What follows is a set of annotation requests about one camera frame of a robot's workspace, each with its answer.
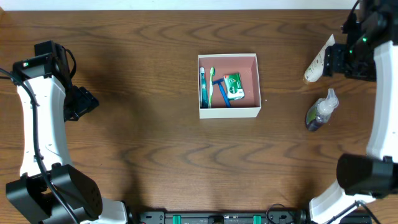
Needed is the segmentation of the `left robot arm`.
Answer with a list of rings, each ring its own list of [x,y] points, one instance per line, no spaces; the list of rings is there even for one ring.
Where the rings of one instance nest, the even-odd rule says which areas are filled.
[[[68,65],[54,53],[16,62],[10,74],[24,115],[24,158],[8,201],[30,223],[127,223],[120,201],[101,196],[94,180],[74,168],[65,134]]]

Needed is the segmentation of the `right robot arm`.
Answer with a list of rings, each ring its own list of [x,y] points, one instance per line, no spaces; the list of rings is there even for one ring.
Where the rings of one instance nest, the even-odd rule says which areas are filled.
[[[357,208],[397,193],[397,2],[357,1],[341,30],[343,44],[329,38],[303,79],[336,73],[376,83],[376,101],[366,154],[343,154],[336,180],[311,199],[305,223],[344,223]]]

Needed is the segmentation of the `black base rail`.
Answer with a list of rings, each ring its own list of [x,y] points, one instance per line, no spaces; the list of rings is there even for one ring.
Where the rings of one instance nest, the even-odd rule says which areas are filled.
[[[303,210],[272,209],[264,213],[170,213],[143,212],[138,223],[142,224],[305,224],[311,223]]]

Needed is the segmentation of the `green white toothbrush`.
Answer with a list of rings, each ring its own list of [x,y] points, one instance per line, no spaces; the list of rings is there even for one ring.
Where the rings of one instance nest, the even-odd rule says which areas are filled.
[[[209,99],[208,99],[208,107],[212,107],[212,98],[213,98],[213,77],[215,76],[215,68],[211,67],[210,69],[210,81],[209,81]]]

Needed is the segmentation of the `red teal toothpaste tube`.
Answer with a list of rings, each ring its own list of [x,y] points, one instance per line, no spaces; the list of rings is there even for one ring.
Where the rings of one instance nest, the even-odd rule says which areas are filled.
[[[207,108],[208,107],[208,93],[207,93],[207,85],[206,85],[205,68],[200,67],[199,72],[200,72],[200,86],[201,86],[201,89],[200,89],[201,107]]]

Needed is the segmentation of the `white leaf-print lotion tube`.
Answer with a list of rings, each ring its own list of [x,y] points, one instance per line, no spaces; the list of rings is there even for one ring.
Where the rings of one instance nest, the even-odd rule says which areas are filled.
[[[325,65],[325,51],[326,48],[335,44],[335,38],[332,34],[326,43],[323,45],[317,56],[313,59],[311,64],[306,69],[303,75],[303,81],[306,84],[314,83],[320,79]]]

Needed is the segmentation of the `clear foam pump bottle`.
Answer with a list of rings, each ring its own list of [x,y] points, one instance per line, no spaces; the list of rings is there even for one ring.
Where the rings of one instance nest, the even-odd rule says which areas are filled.
[[[307,111],[305,125],[309,131],[316,131],[326,124],[332,112],[339,105],[339,100],[333,88],[328,89],[326,98],[319,98]]]

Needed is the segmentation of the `blue disposable razor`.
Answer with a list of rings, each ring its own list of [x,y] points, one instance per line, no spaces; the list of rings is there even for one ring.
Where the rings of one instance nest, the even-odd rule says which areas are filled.
[[[218,88],[220,89],[220,93],[221,93],[221,96],[223,97],[226,107],[230,108],[231,104],[230,104],[228,96],[223,88],[223,84],[222,84],[223,82],[224,82],[223,79],[218,79],[218,80],[213,81],[213,85],[218,85]]]

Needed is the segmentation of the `green soap bar pack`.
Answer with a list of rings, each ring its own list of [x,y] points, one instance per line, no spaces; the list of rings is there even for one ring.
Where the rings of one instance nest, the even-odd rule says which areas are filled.
[[[223,76],[229,100],[240,100],[245,97],[240,73]]]

